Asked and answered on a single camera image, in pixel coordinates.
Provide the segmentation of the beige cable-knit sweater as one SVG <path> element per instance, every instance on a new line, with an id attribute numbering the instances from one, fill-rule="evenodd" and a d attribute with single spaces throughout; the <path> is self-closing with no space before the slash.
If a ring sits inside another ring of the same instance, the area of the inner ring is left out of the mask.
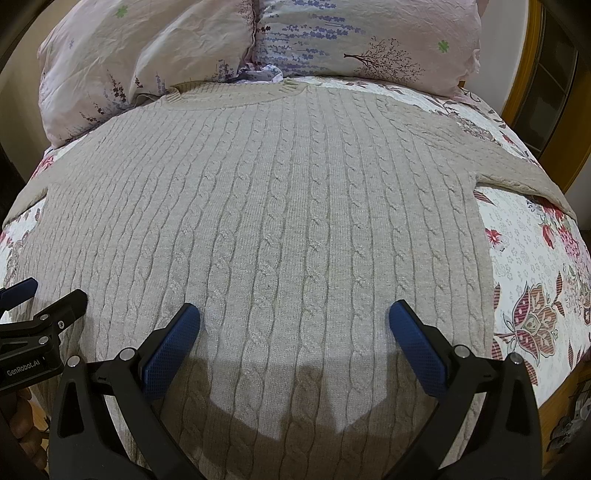
<path id="1" fill-rule="evenodd" d="M 89 298 L 63 355 L 106 360 L 184 303 L 198 343 L 166 427 L 211 479 L 377 479 L 434 403 L 387 325 L 406 300 L 489 355 L 489 184 L 570 205 L 538 166 L 390 96 L 203 84 L 114 117 L 32 178 L 8 267 L 39 310 Z"/>

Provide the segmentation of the floral white bed quilt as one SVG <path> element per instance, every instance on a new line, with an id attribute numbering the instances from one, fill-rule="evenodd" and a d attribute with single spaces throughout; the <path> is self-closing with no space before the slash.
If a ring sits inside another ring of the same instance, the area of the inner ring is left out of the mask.
<path id="1" fill-rule="evenodd" d="M 376 81 L 308 76 L 321 87 L 382 94 L 454 120 L 464 132 L 537 161 L 532 148 L 475 93 L 453 100 Z M 590 253 L 575 220 L 546 199 L 479 186 L 474 195 L 490 243 L 495 297 L 492 351 L 521 354 L 544 404 L 590 349 Z"/>

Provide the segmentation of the pink floral left pillow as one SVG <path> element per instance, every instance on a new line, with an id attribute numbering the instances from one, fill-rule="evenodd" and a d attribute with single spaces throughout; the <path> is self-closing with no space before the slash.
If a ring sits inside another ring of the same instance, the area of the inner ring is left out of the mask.
<path id="1" fill-rule="evenodd" d="M 190 81 L 235 79 L 254 36 L 250 1 L 80 1 L 39 47 L 39 109 L 57 148 Z"/>

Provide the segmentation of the lavender print right pillow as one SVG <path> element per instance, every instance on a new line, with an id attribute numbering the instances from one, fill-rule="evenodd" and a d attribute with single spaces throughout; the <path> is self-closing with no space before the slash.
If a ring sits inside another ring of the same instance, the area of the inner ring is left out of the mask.
<path id="1" fill-rule="evenodd" d="M 484 1 L 256 1 L 253 67 L 457 97 L 478 72 Z"/>

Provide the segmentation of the wooden headboard frame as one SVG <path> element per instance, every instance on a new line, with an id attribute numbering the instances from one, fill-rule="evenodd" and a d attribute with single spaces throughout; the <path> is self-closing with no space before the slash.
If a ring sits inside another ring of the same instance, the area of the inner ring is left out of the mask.
<path id="1" fill-rule="evenodd" d="M 566 192 L 590 157 L 588 1 L 530 1 L 502 117 Z"/>

